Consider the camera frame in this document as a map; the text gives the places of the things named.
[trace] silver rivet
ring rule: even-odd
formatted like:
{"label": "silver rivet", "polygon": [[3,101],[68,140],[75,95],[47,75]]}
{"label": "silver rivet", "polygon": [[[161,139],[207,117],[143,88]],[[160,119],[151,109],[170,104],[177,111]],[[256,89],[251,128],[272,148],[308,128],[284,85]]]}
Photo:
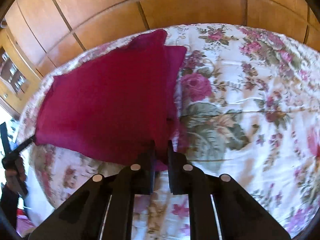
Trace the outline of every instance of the silver rivet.
{"label": "silver rivet", "polygon": [[185,164],[185,165],[183,165],[183,169],[185,171],[192,171],[193,166],[191,164]]}
{"label": "silver rivet", "polygon": [[222,174],[220,178],[225,182],[229,182],[231,180],[231,177],[228,174]]}
{"label": "silver rivet", "polygon": [[140,170],[141,166],[136,163],[136,164],[132,164],[130,168],[133,171],[138,171],[138,170]]}
{"label": "silver rivet", "polygon": [[94,181],[94,182],[99,182],[99,181],[101,181],[103,179],[103,177],[102,177],[102,175],[100,175],[100,174],[96,174],[96,175],[94,175],[93,177],[92,177],[92,180]]}

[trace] black sleeve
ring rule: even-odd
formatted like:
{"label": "black sleeve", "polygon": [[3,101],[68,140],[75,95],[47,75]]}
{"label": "black sleeve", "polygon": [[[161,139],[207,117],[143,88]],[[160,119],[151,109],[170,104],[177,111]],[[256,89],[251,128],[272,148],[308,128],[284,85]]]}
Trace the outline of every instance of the black sleeve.
{"label": "black sleeve", "polygon": [[[0,200],[0,207],[7,217],[10,224],[16,229],[17,226],[17,206],[18,206],[19,195],[12,192],[7,186],[4,186],[2,190],[2,196]],[[0,223],[0,236],[1,239],[7,240],[11,239],[3,225]]]}

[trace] cabinet door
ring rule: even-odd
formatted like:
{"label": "cabinet door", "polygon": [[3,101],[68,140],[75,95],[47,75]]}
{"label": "cabinet door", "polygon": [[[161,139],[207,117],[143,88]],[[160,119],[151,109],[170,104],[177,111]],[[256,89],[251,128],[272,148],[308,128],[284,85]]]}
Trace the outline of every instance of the cabinet door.
{"label": "cabinet door", "polygon": [[13,42],[8,37],[6,29],[0,32],[0,47],[4,48],[12,62],[27,80],[28,85],[22,85],[23,90],[19,90],[17,93],[14,93],[7,84],[0,81],[0,97],[21,114],[29,98],[37,91],[41,80],[17,52]]}

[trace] red cloth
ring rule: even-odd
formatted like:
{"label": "red cloth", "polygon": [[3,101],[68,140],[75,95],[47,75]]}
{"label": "red cloth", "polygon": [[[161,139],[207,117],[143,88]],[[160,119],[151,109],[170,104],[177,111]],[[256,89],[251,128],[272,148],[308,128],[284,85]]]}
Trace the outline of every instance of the red cloth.
{"label": "red cloth", "polygon": [[131,165],[154,141],[157,158],[166,163],[177,123],[174,87],[186,53],[182,46],[164,46],[166,36],[164,30],[142,34],[55,76],[39,111],[36,144]]}

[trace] bed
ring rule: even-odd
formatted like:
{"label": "bed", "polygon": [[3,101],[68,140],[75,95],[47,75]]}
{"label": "bed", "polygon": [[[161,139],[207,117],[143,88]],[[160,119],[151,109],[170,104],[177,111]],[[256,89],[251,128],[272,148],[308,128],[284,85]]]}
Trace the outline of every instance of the bed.
{"label": "bed", "polygon": [[[164,30],[166,45],[188,49],[175,92],[180,118],[175,150],[207,174],[230,174],[295,237],[320,205],[320,54],[285,35],[239,25]],[[34,134],[53,76],[137,35],[86,51],[49,73],[21,115],[17,141]],[[52,145],[28,151],[54,208],[92,175],[110,176],[122,168]],[[189,239],[189,229],[188,197],[173,196],[168,173],[160,172],[154,193],[135,197],[132,239]]]}

